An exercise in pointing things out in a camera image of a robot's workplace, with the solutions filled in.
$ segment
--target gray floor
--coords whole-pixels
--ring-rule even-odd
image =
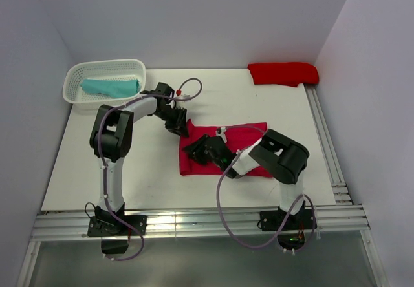
[[[251,251],[228,237],[147,240],[127,262],[102,258],[96,241],[44,243],[31,286],[374,286],[359,232],[322,233],[296,256]],[[247,238],[261,242],[266,237]]]

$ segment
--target black wire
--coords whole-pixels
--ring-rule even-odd
[[[92,217],[89,216],[88,212],[86,211],[86,208],[88,207],[89,204],[93,207],[94,211],[96,211],[96,206],[92,202],[88,202],[85,204],[85,214],[89,217],[89,219],[92,220]]]

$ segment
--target red towel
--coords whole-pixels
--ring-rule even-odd
[[[247,66],[255,85],[288,85],[319,83],[316,67],[308,63],[254,63]]]
[[[267,130],[266,122],[260,123],[249,123],[262,130]],[[188,158],[188,155],[182,151],[182,148],[192,144],[198,140],[204,134],[215,136],[215,132],[218,127],[195,127],[191,120],[187,121],[188,134],[190,137],[185,138],[180,137],[180,146],[179,146],[179,165],[180,165],[180,174],[182,176],[186,175],[221,175],[223,172],[214,164],[209,163],[208,165],[200,165],[194,162],[192,159]],[[226,131],[227,146],[228,148],[236,152],[238,149],[244,149],[252,144],[254,144],[260,137],[262,133],[255,129],[250,129],[247,127],[241,127],[236,129],[229,129]],[[271,178],[270,175],[262,167],[257,167],[251,170],[246,175],[249,176],[263,176]]]

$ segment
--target white basket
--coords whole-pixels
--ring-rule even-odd
[[[111,98],[108,95],[88,94],[80,87],[80,83],[86,78],[116,81],[138,79],[139,92],[128,98]],[[80,63],[67,72],[63,84],[63,98],[80,109],[98,109],[103,104],[117,106],[137,97],[145,89],[145,80],[145,65],[137,59]]]

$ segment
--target plastic basket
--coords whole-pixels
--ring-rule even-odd
[[[80,87],[80,83],[85,78],[116,81],[138,79],[139,92],[128,98],[111,98],[108,95],[88,94]],[[145,89],[145,82],[145,65],[137,59],[80,63],[73,66],[66,75],[63,84],[63,98],[80,109],[97,109],[103,104],[117,106],[137,97]]]

